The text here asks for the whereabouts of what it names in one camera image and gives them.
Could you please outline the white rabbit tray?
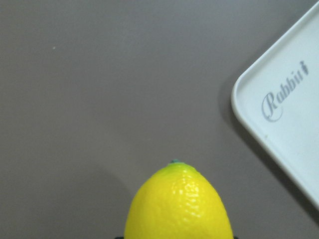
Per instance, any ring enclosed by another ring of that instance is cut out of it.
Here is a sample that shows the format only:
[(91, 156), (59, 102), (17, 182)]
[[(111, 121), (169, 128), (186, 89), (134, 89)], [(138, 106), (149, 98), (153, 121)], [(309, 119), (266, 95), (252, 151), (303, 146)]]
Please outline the white rabbit tray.
[(235, 116), (319, 205), (319, 6), (312, 6), (236, 81)]

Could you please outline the yellow lemon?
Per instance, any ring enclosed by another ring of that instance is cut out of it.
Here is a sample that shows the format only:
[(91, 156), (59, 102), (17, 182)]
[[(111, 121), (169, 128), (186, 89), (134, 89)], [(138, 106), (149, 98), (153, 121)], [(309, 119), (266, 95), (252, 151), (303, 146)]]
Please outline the yellow lemon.
[(126, 239), (232, 239), (222, 200), (194, 167), (177, 159), (137, 191), (127, 216)]

